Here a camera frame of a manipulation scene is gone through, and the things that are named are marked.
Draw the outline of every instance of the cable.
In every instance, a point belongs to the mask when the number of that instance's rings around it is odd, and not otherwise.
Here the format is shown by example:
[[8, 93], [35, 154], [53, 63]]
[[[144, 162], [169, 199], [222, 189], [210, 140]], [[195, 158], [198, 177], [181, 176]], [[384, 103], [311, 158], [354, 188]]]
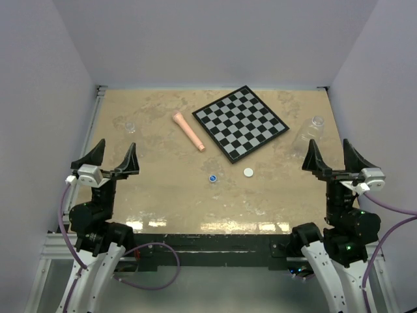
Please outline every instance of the cable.
[[77, 252], [75, 251], [74, 247], [71, 245], [71, 241], [68, 238], [68, 235], [66, 234], [66, 230], [65, 230], [65, 227], [64, 227], [64, 221], [63, 221], [63, 215], [64, 215], [64, 199], [65, 199], [66, 193], [70, 189], [70, 186], [71, 185], [68, 184], [68, 186], [65, 188], [65, 191], [64, 191], [63, 196], [61, 198], [61, 205], [60, 205], [59, 210], [58, 210], [58, 225], [59, 225], [59, 229], [61, 230], [61, 233], [62, 233], [62, 235], [64, 237], [64, 241], [66, 243], [66, 246], [68, 247], [68, 249], [70, 250], [70, 252], [72, 254], [72, 257], [77, 261], [77, 263], [79, 264], [79, 266], [82, 269], [86, 269], [87, 266], [81, 261], [81, 259], [79, 258]]
[[167, 282], [166, 284], [164, 284], [164, 285], [162, 285], [162, 286], [158, 286], [158, 287], [148, 287], [148, 286], [142, 286], [142, 285], [137, 285], [137, 284], [134, 284], [133, 282], [128, 282], [127, 280], [123, 280], [123, 279], [121, 279], [121, 278], [118, 278], [118, 277], [116, 277], [116, 276], [113, 276], [113, 278], [115, 279], [115, 280], [117, 280], [117, 281], [119, 281], [119, 282], [121, 282], [121, 283], [123, 283], [123, 284], [126, 284], [126, 285], [129, 285], [129, 286], [131, 286], [131, 287], [135, 287], [135, 288], [137, 288], [137, 289], [142, 289], [142, 290], [161, 290], [161, 289], [164, 289], [164, 288], [167, 288], [169, 285], [171, 285], [176, 279], [177, 279], [177, 277], [178, 277], [178, 275], [179, 275], [179, 273], [180, 273], [180, 259], [179, 259], [179, 257], [178, 257], [178, 254], [175, 252], [175, 250], [174, 249], [172, 249], [169, 245], [167, 245], [166, 243], [146, 243], [146, 244], [144, 244], [144, 245], [140, 245], [140, 246], [137, 246], [137, 247], [135, 247], [135, 248], [133, 248], [133, 249], [130, 249], [128, 252], [126, 252], [124, 255], [126, 256], [126, 255], [128, 255], [128, 254], [130, 254], [130, 253], [132, 253], [133, 251], [136, 251], [136, 250], [139, 250], [139, 249], [141, 249], [141, 248], [145, 248], [145, 247], [148, 247], [149, 245], [158, 245], [158, 246], [164, 246], [164, 247], [166, 247], [167, 249], [169, 249], [173, 254], [174, 254], [174, 257], [175, 257], [175, 259], [176, 259], [176, 261], [177, 261], [177, 271], [175, 272], [175, 274], [174, 274], [174, 276], [173, 276], [173, 278], [171, 278], [171, 280], [169, 281], [169, 282]]
[[66, 313], [67, 312], [67, 308], [68, 308], [68, 305], [70, 304], [70, 300], [71, 300], [72, 293], [74, 292], [74, 289], [76, 288], [76, 284], [78, 282], [78, 278], [81, 277], [82, 270], [83, 269], [80, 267], [79, 270], [78, 270], [78, 272], [77, 272], [77, 278], [75, 278], [74, 281], [72, 282], [70, 291], [68, 292], [68, 295], [66, 296], [66, 300], [65, 300], [64, 308], [63, 308], [63, 313]]
[[399, 209], [399, 208], [394, 207], [392, 205], [385, 204], [385, 203], [379, 201], [378, 199], [374, 198], [373, 196], [371, 196], [368, 192], [365, 192], [364, 195], [369, 200], [371, 200], [373, 203], [375, 203], [375, 204], [379, 205], [380, 207], [383, 207], [383, 208], [385, 208], [387, 210], [390, 210], [390, 211], [393, 211], [393, 212], [397, 212], [397, 213], [401, 213], [401, 214], [407, 214], [407, 215], [417, 216], [417, 211], [402, 210], [402, 209]]
[[[68, 306], [70, 304], [71, 296], [72, 296], [72, 294], [73, 294], [73, 292], [75, 290], [75, 287], [76, 287], [76, 284], [78, 282], [79, 277], [81, 277], [82, 270], [83, 269], [87, 269], [87, 266], [81, 261], [81, 259], [77, 255], [77, 252], [75, 251], [74, 247], [72, 246], [71, 241], [68, 238], [68, 235], [67, 235], [66, 230], [65, 230], [65, 227], [64, 227], [64, 221], [63, 221], [64, 209], [63, 209], [63, 207], [64, 207], [65, 196], [66, 196], [66, 193], [68, 192], [69, 188], [70, 188], [70, 185], [68, 184], [68, 186], [65, 188], [64, 193], [63, 193], [63, 196], [61, 198], [61, 205], [60, 205], [59, 210], [58, 210], [58, 225], [59, 225], [59, 229], [60, 229], [60, 231], [61, 231], [61, 233], [62, 233], [62, 235], [64, 237], [64, 241], [66, 243], [66, 246], [68, 247], [69, 251], [71, 252], [71, 255], [74, 257], [74, 259], [79, 264], [80, 268], [79, 268], [79, 270], [78, 270], [78, 272], [76, 274], [77, 275], [77, 278], [75, 278], [74, 281], [72, 282], [71, 288], [70, 288], [70, 290], [68, 292], [68, 295], [66, 296], [65, 303], [64, 303], [64, 307], [63, 307], [63, 312], [64, 313], [67, 312], [67, 308], [68, 308]], [[180, 260], [179, 260], [179, 257], [177, 255], [177, 253], [169, 245], [167, 245], [165, 243], [147, 243], [145, 245], [140, 245], [140, 246], [137, 246], [137, 247], [129, 250], [124, 255], [127, 255], [129, 253], [132, 253], [133, 251], [136, 252], [140, 248], [143, 248], [143, 247], [146, 247], [146, 246], [149, 246], [149, 245], [160, 245], [160, 246], [164, 246], [164, 247], [170, 249], [170, 251], [172, 251], [172, 253], [174, 253], [174, 257], [177, 260], [177, 271], [175, 272], [174, 277], [169, 282], [167, 282], [166, 284], [164, 284], [162, 286], [159, 286], [159, 287], [146, 287], [146, 286], [136, 285], [136, 284], [131, 283], [131, 282], [127, 282], [127, 281], [125, 281], [125, 280], [123, 280], [121, 278], [116, 278], [116, 277], [114, 277], [114, 278], [116, 280], [118, 280], [119, 282], [122, 282], [123, 284], [129, 285], [129, 286], [132, 286], [132, 287], [135, 287], [135, 288], [139, 288], [139, 289], [142, 289], [142, 290], [161, 290], [161, 289], [164, 289], [164, 288], [168, 287], [169, 285], [171, 285], [175, 281], [175, 279], [177, 279], [177, 277], [178, 277], [178, 275], [180, 273]]]
[[366, 294], [366, 291], [365, 291], [365, 288], [366, 288], [366, 281], [367, 281], [367, 279], [368, 279], [368, 276], [369, 276], [369, 274], [370, 274], [370, 272], [371, 272], [371, 268], [372, 268], [372, 266], [373, 266], [373, 262], [375, 261], [375, 258], [377, 257], [377, 254], [378, 254], [378, 251], [381, 249], [381, 247], [382, 247], [382, 245], [384, 244], [384, 242], [385, 242], [385, 240], [388, 238], [388, 236], [389, 235], [391, 235], [391, 233], [394, 231], [394, 230], [396, 230], [398, 227], [400, 227], [400, 226], [402, 226], [402, 225], [404, 225], [404, 224], [406, 224], [406, 223], [408, 223], [408, 222], [411, 222], [411, 221], [413, 221], [413, 220], [417, 220], [417, 216], [413, 216], [413, 217], [410, 217], [410, 218], [407, 218], [407, 219], [405, 219], [405, 220], [403, 220], [403, 221], [401, 221], [401, 222], [399, 222], [399, 223], [397, 223], [396, 225], [394, 225], [394, 226], [392, 226], [386, 233], [385, 233], [385, 235], [384, 235], [384, 237], [382, 237], [382, 239], [379, 241], [379, 243], [378, 243], [378, 245], [377, 245], [377, 247], [376, 247], [376, 249], [375, 249], [375, 251], [373, 252], [373, 254], [372, 254], [372, 257], [371, 257], [371, 259], [369, 260], [369, 262], [368, 262], [368, 264], [367, 264], [367, 267], [366, 267], [366, 270], [365, 270], [365, 274], [364, 274], [364, 277], [363, 277], [363, 279], [362, 279], [362, 293], [364, 294], [364, 300], [365, 300], [365, 305], [366, 305], [366, 310], [367, 310], [367, 312], [368, 313], [371, 313], [371, 307], [370, 307], [370, 305], [369, 305], [369, 300], [368, 300], [368, 298], [367, 298], [367, 294]]

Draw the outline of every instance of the tabletop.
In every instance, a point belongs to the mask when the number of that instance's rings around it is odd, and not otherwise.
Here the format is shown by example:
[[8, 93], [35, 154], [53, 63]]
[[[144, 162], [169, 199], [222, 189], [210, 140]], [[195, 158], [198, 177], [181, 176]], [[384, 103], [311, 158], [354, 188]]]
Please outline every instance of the tabletop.
[[[140, 174], [118, 181], [112, 221], [136, 233], [290, 233], [299, 224], [326, 226], [326, 183], [302, 171], [292, 142], [301, 124], [324, 118], [319, 148], [324, 161], [343, 168], [343, 151], [325, 91], [254, 92], [289, 130], [231, 164], [192, 112], [232, 90], [107, 90], [91, 147], [106, 139], [102, 168], [118, 166], [137, 144]], [[199, 152], [172, 120], [182, 112], [206, 147]], [[134, 132], [126, 131], [133, 123]], [[243, 171], [251, 168], [252, 177]], [[216, 175], [215, 183], [209, 181]], [[80, 188], [77, 203], [89, 201]]]

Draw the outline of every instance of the white bottle cap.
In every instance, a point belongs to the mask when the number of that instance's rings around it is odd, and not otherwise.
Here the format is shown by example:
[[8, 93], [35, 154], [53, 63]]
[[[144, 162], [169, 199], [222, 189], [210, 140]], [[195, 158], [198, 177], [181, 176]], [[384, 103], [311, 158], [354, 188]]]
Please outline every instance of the white bottle cap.
[[246, 177], [252, 177], [253, 176], [253, 169], [251, 169], [251, 168], [245, 168], [244, 171], [243, 171], [243, 174]]

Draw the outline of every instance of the white cable connector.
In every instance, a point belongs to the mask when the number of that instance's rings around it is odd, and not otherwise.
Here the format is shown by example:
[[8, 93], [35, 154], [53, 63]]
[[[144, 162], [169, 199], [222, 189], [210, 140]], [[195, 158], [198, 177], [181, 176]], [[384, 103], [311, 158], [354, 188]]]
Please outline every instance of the white cable connector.
[[346, 188], [355, 191], [359, 196], [364, 192], [370, 191], [370, 187], [366, 183], [360, 183], [356, 186], [353, 185], [353, 181], [341, 181], [340, 182]]
[[71, 186], [74, 186], [77, 183], [77, 177], [75, 177], [74, 175], [69, 175], [66, 179], [65, 182]]

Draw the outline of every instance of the white square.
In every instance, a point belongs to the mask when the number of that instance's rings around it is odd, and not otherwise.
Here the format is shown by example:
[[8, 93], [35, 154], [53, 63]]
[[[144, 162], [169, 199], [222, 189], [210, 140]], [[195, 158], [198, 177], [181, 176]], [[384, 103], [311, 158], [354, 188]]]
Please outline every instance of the white square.
[[245, 137], [245, 136], [242, 136], [242, 137], [240, 137], [240, 138], [237, 138], [237, 140], [238, 140], [238, 142], [240, 142], [242, 145], [243, 145], [244, 143], [248, 142], [248, 140], [246, 139], [246, 137]]
[[211, 112], [210, 114], [207, 115], [207, 117], [211, 120], [215, 119], [217, 117], [216, 114], [214, 114], [214, 112]]
[[213, 127], [215, 127], [215, 124], [214, 124], [212, 121], [209, 121], [209, 122], [208, 122], [208, 123], [206, 123], [205, 125], [206, 125], [206, 127], [207, 127], [208, 129], [212, 129]]
[[236, 116], [232, 116], [230, 119], [230, 122], [232, 122], [233, 124], [239, 122], [239, 119]]
[[236, 137], [235, 137], [235, 135], [230, 134], [230, 135], [228, 135], [228, 137], [226, 137], [226, 139], [227, 139], [228, 142], [234, 142], [236, 140]]
[[277, 130], [278, 132], [280, 132], [280, 131], [281, 131], [281, 130], [283, 130], [285, 127], [284, 127], [284, 125], [282, 125], [281, 123], [279, 123], [279, 124], [275, 125], [275, 128], [276, 128], [276, 130]]
[[250, 132], [252, 135], [254, 135], [255, 137], [256, 136], [259, 136], [260, 134], [261, 134], [261, 132], [258, 130], [258, 128], [255, 128], [255, 129], [253, 129], [253, 130], [251, 130], [251, 132]]
[[224, 107], [221, 108], [221, 111], [223, 113], [226, 113], [226, 112], [230, 111], [230, 109], [227, 106], [224, 106]]
[[256, 119], [256, 120], [254, 120], [254, 121], [252, 122], [252, 125], [253, 125], [254, 127], [259, 127], [259, 126], [261, 126], [261, 125], [262, 125], [262, 123], [261, 123], [258, 119]]
[[264, 132], [262, 133], [262, 135], [263, 135], [266, 139], [268, 139], [268, 138], [271, 138], [271, 137], [272, 137], [272, 134], [270, 133], [270, 131], [269, 131], [269, 130], [264, 131]]
[[265, 126], [266, 129], [270, 129], [270, 128], [273, 127], [273, 125], [271, 124], [270, 121], [267, 121], [267, 122], [263, 123], [263, 126]]
[[245, 103], [243, 103], [243, 105], [245, 105], [245, 107], [250, 108], [251, 106], [253, 106], [252, 102], [250, 101], [246, 101]]
[[235, 125], [232, 125], [232, 126], [229, 127], [229, 130], [230, 130], [231, 133], [234, 133], [234, 132], [237, 131], [237, 127]]
[[224, 115], [224, 114], [222, 114], [221, 116], [219, 116], [219, 120], [221, 120], [222, 122], [224, 122], [224, 121], [226, 121], [228, 119], [229, 118], [226, 115]]
[[246, 152], [245, 147], [243, 147], [242, 145], [240, 147], [236, 148], [236, 152], [240, 155], [243, 155]]
[[252, 114], [252, 112], [251, 112], [251, 111], [249, 111], [248, 109], [244, 110], [242, 113], [243, 113], [243, 115], [245, 115], [245, 116], [249, 116], [249, 115], [251, 115], [251, 114]]
[[204, 113], [204, 111], [200, 111], [200, 112], [197, 112], [196, 116], [198, 116], [198, 118], [202, 119], [204, 116], [206, 116], [206, 113]]
[[216, 139], [217, 139], [218, 141], [220, 141], [220, 140], [222, 140], [223, 138], [225, 138], [225, 136], [224, 136], [221, 132], [219, 132], [219, 133], [215, 134], [215, 135], [214, 135], [214, 137], [216, 137]]
[[254, 117], [256, 117], [256, 118], [258, 119], [258, 118], [260, 118], [260, 117], [262, 116], [262, 113], [261, 113], [261, 112], [259, 112], [259, 111], [256, 111], [256, 112], [253, 114], [253, 116], [254, 116]]
[[218, 130], [222, 131], [226, 129], [226, 125], [224, 125], [223, 123], [220, 123], [219, 125], [217, 125]]
[[230, 143], [227, 144], [224, 149], [226, 150], [227, 153], [230, 153], [231, 151], [235, 150], [235, 147], [233, 147]]
[[253, 145], [254, 147], [256, 147], [257, 145], [259, 145], [259, 140], [258, 140], [258, 139], [256, 139], [256, 138], [252, 138], [252, 139], [249, 141], [249, 143], [250, 143], [251, 145]]
[[246, 127], [242, 127], [239, 131], [242, 133], [242, 135], [246, 135], [249, 132]]
[[247, 117], [245, 117], [243, 120], [241, 120], [241, 122], [242, 122], [242, 124], [243, 125], [248, 125], [248, 124], [250, 124], [250, 121], [248, 120], [248, 118]]
[[254, 106], [255, 106], [255, 108], [257, 108], [258, 110], [260, 110], [261, 108], [263, 108], [263, 105], [262, 105], [260, 102], [255, 103], [255, 104], [254, 104]]
[[268, 112], [267, 114], [264, 115], [265, 119], [267, 119], [268, 121], [270, 121], [271, 119], [274, 118], [274, 116], [271, 114], [271, 112]]

